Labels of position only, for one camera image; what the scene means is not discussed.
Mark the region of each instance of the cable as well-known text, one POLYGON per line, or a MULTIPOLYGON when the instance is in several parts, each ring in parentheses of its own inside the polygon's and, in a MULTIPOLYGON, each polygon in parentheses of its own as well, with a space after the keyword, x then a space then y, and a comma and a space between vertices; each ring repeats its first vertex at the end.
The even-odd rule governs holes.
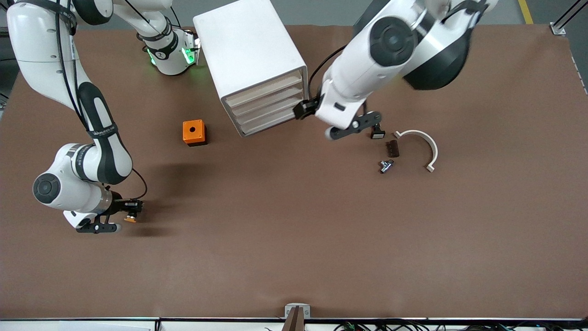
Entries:
POLYGON ((139 172, 135 170, 135 168, 133 168, 133 171, 135 172, 135 174, 137 174, 137 176, 139 176, 139 178, 141 178, 141 180, 143 181, 143 185, 145 186, 145 191, 143 192, 143 194, 141 194, 140 196, 138 196, 136 198, 131 199, 131 200, 139 200, 140 198, 144 197, 147 194, 147 182, 145 181, 143 176, 141 176, 141 174, 139 174, 139 172))
POLYGON ((337 55, 337 53, 343 51, 345 49, 345 47, 347 47, 347 44, 345 46, 342 46, 341 48, 337 49, 331 55, 329 55, 326 59, 323 60, 323 62, 321 62, 319 64, 319 66, 312 73, 312 75, 310 76, 310 79, 308 80, 308 97, 309 98, 312 99, 312 95, 310 94, 310 85, 312 84, 312 79, 316 76, 316 74, 319 72, 319 70, 325 65, 325 63, 327 63, 330 59, 332 59, 335 55, 337 55))
MULTIPOLYGON (((68 0, 68 8, 70 8, 71 2, 72 2, 72 0, 68 0)), ((78 108, 79 108, 79 116, 81 117, 81 119, 83 119, 82 124, 83 124, 84 128, 86 129, 86 131, 89 131, 88 123, 86 122, 86 119, 83 116, 82 106, 81 106, 80 99, 79 99, 79 90, 78 90, 78 67, 77 67, 77 61, 75 59, 74 43, 71 40, 71 37, 69 39, 69 46, 72 49, 73 85, 74 85, 74 91, 75 91, 75 100, 76 100, 76 103, 77 103, 78 108)))
POLYGON ((132 5, 132 4, 129 2, 129 0, 125 0, 125 2, 126 2, 126 4, 127 4, 127 5, 129 5, 129 7, 133 8, 133 10, 134 10, 134 11, 135 11, 135 12, 136 12, 136 13, 137 13, 139 16, 141 16, 141 18, 142 18, 142 19, 143 19, 145 22, 147 22, 147 24, 149 24, 149 26, 150 26, 150 27, 152 27, 152 28, 153 28, 153 30, 155 30, 155 32, 157 32, 157 33, 161 34, 161 32, 159 32, 159 31, 158 31, 158 30, 157 30, 157 29, 156 29, 156 28, 155 28, 153 25, 151 25, 151 22, 149 22, 149 20, 148 20, 148 19, 146 19, 146 18, 145 18, 145 16, 143 16, 143 14, 141 14, 141 13, 140 13, 140 12, 139 12, 139 11, 138 11, 136 8, 135 8, 135 6, 133 6, 133 5, 132 5))
POLYGON ((180 20, 178 19, 178 16, 176 15, 176 11, 175 11, 175 10, 173 10, 173 6, 169 6, 169 7, 170 7, 170 9, 172 10, 172 12, 173 12, 173 15, 174 15, 174 16, 175 16, 175 18, 176 18, 176 22, 178 23, 178 28, 180 28, 180 29, 181 29, 181 28, 182 28, 182 25, 180 24, 180 20))
POLYGON ((57 12, 55 13, 55 32, 57 34, 57 50, 59 52, 59 64, 61 65, 61 73, 64 78, 65 88, 68 91, 69 100, 72 103, 73 110, 78 115, 78 119, 82 123, 83 127, 86 129, 86 131, 88 131, 88 124, 86 123, 86 120, 83 118, 81 110, 78 109, 78 105, 76 104, 76 101, 74 100, 74 96, 72 95, 72 91, 69 88, 68 76, 65 72, 64 51, 61 47, 61 26, 59 24, 59 13, 57 13, 57 12))
POLYGON ((576 16, 582 9, 584 9, 584 7, 586 7, 586 5, 588 5, 588 2, 585 2, 580 9, 578 9, 575 13, 573 13, 570 18, 567 19, 567 21, 565 21, 562 26, 564 27, 569 21, 572 20, 572 18, 574 18, 574 16, 576 16))
POLYGON ((577 4, 579 4, 579 3, 580 3, 580 1, 582 1, 582 0, 576 0, 576 3, 575 3, 575 4, 573 4, 573 5, 572 5, 570 8, 568 8, 568 9, 567 9, 567 11, 566 11, 565 13, 563 13, 563 15, 562 15, 562 16, 561 16, 559 19, 557 19, 557 21, 555 21, 555 23, 554 23, 553 25, 557 25, 557 24, 559 23, 559 21, 561 21, 561 20, 564 18, 564 16, 566 16, 566 15, 567 15, 567 13, 569 13, 570 11, 572 11, 572 9, 574 9, 574 7, 575 7, 577 4))

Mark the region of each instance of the orange box with hole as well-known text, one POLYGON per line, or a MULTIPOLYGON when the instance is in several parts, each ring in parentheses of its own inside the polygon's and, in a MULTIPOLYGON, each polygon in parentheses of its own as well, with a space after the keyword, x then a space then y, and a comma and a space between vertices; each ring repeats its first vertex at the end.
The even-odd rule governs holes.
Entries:
POLYGON ((202 120, 185 121, 182 132, 184 143, 190 147, 208 144, 206 126, 202 120))

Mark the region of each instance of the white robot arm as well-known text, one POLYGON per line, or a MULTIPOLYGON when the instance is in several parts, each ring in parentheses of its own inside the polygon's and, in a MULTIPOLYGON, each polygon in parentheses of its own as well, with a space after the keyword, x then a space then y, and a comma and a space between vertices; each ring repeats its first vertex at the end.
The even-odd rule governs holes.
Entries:
POLYGON ((401 75, 417 90, 442 88, 459 74, 471 31, 498 0, 374 0, 354 26, 355 36, 323 77, 319 95, 295 107, 296 118, 314 114, 340 139, 373 127, 378 112, 357 115, 374 91, 401 75))
POLYGON ((173 28, 156 12, 170 5, 171 0, 147 0, 136 6, 129 0, 20 0, 8 9, 11 43, 23 77, 35 91, 73 109, 93 139, 93 144, 60 148, 33 186, 35 198, 63 210, 79 232, 116 232, 117 224, 90 222, 118 211, 127 211, 132 221, 142 202, 122 199, 100 184, 119 184, 133 164, 104 96, 79 62, 73 42, 77 22, 98 25, 119 15, 156 55, 153 64, 166 75, 176 75, 196 62, 199 50, 191 32, 173 28))

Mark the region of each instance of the table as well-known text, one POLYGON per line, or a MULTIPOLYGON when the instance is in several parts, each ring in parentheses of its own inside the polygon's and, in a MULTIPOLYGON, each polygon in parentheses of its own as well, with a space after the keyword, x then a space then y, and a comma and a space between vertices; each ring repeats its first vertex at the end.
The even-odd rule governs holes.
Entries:
MULTIPOLYGON (((310 69, 351 32, 288 30, 310 69)), ((57 149, 89 138, 17 79, 0 123, 0 317, 273 317, 288 302, 316 317, 586 315, 588 100, 546 25, 480 26, 446 88, 374 93, 384 130, 440 150, 428 173, 426 142, 402 138, 385 175, 384 141, 326 141, 316 118, 240 138, 206 67, 159 74, 134 35, 76 36, 149 184, 121 233, 78 234, 35 201, 57 149), (211 143, 189 148, 182 121, 197 118, 211 143)))

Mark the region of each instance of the semicircular white piece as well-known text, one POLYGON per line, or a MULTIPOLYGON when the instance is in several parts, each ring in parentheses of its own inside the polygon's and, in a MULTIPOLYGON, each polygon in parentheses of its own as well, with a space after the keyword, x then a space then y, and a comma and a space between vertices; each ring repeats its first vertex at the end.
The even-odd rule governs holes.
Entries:
POLYGON ((423 131, 419 131, 419 130, 407 130, 402 133, 396 131, 394 133, 396 138, 400 138, 400 137, 407 135, 407 134, 418 135, 419 137, 422 137, 423 139, 425 139, 427 141, 427 143, 429 143, 429 146, 431 146, 431 150, 433 151, 433 159, 427 165, 427 170, 429 170, 429 172, 432 173, 435 170, 435 168, 433 167, 433 164, 435 163, 435 161, 437 161, 437 156, 439 155, 439 149, 437 148, 437 143, 435 142, 435 140, 433 140, 433 138, 431 138, 430 135, 424 133, 423 131))

